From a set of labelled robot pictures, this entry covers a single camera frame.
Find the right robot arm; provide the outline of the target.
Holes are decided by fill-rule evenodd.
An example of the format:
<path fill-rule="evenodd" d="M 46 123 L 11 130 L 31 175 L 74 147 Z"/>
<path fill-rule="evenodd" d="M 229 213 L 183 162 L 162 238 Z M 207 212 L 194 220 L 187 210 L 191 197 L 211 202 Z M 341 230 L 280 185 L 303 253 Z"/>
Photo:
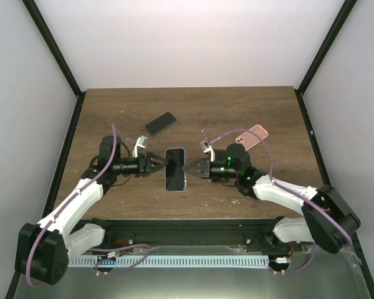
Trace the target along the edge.
<path fill-rule="evenodd" d="M 214 150 L 204 142 L 203 148 L 209 157 L 184 165 L 185 173 L 214 183 L 232 179 L 243 196 L 273 202 L 299 214 L 293 219 L 283 217 L 265 234 L 268 249 L 278 251 L 289 242 L 311 242 L 336 254 L 352 245 L 360 220 L 332 186 L 305 187 L 276 179 L 255 168 L 249 153 L 237 143 Z"/>

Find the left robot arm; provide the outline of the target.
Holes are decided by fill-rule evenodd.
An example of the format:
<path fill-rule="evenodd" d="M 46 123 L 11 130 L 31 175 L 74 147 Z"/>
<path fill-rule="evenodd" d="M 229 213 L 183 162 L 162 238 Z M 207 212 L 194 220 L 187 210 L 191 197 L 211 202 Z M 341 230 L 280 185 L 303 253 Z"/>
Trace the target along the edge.
<path fill-rule="evenodd" d="M 83 172 L 74 190 L 49 215 L 36 224 L 24 224 L 18 235 L 15 269 L 31 286 L 56 284 L 71 260 L 94 248 L 109 251 L 115 236 L 104 227 L 88 223 L 73 228 L 82 216 L 115 184 L 119 176 L 147 177 L 163 169 L 168 161 L 152 152 L 121 156 L 117 135 L 102 139 L 98 155 Z"/>

